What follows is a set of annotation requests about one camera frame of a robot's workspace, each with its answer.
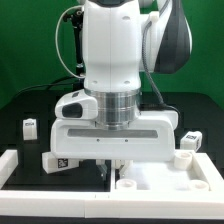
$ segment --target white foam base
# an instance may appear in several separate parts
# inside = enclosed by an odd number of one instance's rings
[[[168,164],[145,164],[146,177],[136,176],[137,190],[111,192],[0,191],[0,215],[80,218],[223,219],[224,182],[208,156],[193,151],[192,169],[177,171]],[[141,170],[141,164],[133,165]],[[125,178],[134,178],[127,170]],[[192,179],[209,184],[209,191],[191,191]]]

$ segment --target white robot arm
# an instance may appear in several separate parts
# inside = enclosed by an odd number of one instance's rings
[[[151,71],[176,72],[190,57],[192,39],[181,0],[157,3],[159,12],[146,16],[137,0],[85,1],[84,89],[56,105],[51,132],[56,158],[173,158],[178,114],[167,110],[162,97],[159,110],[141,111],[139,70],[143,61],[149,80]]]

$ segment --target black tabletop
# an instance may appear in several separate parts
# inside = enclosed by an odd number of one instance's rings
[[[65,91],[29,91],[14,98],[0,110],[0,155],[6,149],[17,149],[19,165],[3,190],[38,191],[109,191],[109,183],[101,178],[94,161],[84,161],[79,168],[46,174],[42,169],[42,153],[50,151],[50,132],[55,120],[54,107]],[[199,152],[206,152],[224,177],[224,111],[206,95],[197,93],[163,93],[165,102],[181,113],[175,131],[176,147],[188,131],[203,134]],[[155,101],[145,93],[143,108]],[[23,120],[38,121],[38,140],[23,141]],[[211,223],[197,220],[128,220],[128,219],[72,219],[37,217],[0,217],[0,223]]]

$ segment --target green wall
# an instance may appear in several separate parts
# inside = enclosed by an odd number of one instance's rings
[[[193,34],[188,64],[174,75],[154,75],[161,91],[198,92],[224,108],[224,0],[182,0]],[[67,75],[56,56],[54,33],[75,0],[0,0],[0,107],[20,89]],[[71,25],[61,32],[62,54],[74,68]],[[142,75],[143,91],[149,85]]]

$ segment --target black stripe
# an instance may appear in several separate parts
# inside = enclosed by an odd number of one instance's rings
[[[154,72],[172,74],[190,58],[190,37],[181,0],[173,7],[157,56]]]

